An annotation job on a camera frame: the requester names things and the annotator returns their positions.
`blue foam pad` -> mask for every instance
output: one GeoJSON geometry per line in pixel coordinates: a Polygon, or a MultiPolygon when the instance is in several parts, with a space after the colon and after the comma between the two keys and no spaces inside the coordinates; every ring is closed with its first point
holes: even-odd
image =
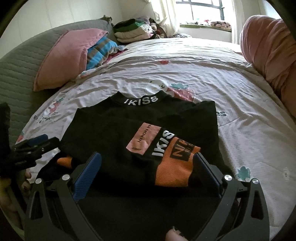
{"type": "Polygon", "coordinates": [[[43,134],[41,136],[29,139],[27,143],[29,146],[35,146],[35,145],[39,145],[40,143],[45,142],[47,140],[48,140],[48,136],[46,134],[43,134]]]}
{"type": "Polygon", "coordinates": [[[72,197],[75,202],[85,198],[89,187],[91,186],[96,174],[101,167],[101,164],[101,155],[99,153],[95,153],[74,183],[74,192],[72,197]]]}

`pink cushion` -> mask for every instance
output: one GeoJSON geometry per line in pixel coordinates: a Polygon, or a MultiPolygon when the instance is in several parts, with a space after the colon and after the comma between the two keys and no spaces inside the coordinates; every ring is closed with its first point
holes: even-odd
{"type": "Polygon", "coordinates": [[[240,45],[245,59],[296,117],[296,41],[284,21],[250,17],[241,32],[240,45]]]}
{"type": "Polygon", "coordinates": [[[107,31],[97,28],[68,31],[43,60],[34,82],[34,91],[61,87],[86,70],[87,50],[107,31]]]}

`stack of folded clothes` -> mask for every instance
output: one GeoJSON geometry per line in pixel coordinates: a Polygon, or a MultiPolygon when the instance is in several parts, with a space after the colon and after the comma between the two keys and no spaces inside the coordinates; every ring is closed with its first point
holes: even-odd
{"type": "Polygon", "coordinates": [[[115,36],[118,42],[133,43],[153,36],[154,32],[146,17],[132,18],[120,22],[114,26],[115,36]]]}

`white curtain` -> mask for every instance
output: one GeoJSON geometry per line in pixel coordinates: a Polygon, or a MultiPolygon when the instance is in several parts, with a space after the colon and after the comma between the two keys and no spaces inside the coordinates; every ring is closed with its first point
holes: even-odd
{"type": "Polygon", "coordinates": [[[232,0],[233,21],[232,27],[232,43],[239,44],[239,36],[246,22],[242,0],[232,0]]]}
{"type": "Polygon", "coordinates": [[[167,36],[178,33],[180,23],[176,13],[176,0],[150,0],[155,13],[155,21],[163,28],[167,36]]]}

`white bedsheet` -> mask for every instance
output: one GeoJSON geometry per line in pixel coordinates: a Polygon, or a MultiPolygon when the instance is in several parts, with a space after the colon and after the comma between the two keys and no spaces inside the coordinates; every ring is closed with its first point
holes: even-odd
{"type": "MultiPolygon", "coordinates": [[[[238,45],[188,38],[127,47],[108,65],[82,73],[44,103],[20,139],[41,134],[61,139],[77,108],[95,105],[117,91],[137,98],[161,89],[174,96],[172,87],[181,96],[194,92],[194,102],[216,103],[220,150],[236,178],[259,179],[273,238],[296,203],[296,125],[268,83],[234,52],[239,52],[238,45]]],[[[30,182],[57,152],[37,161],[30,182]]]]}

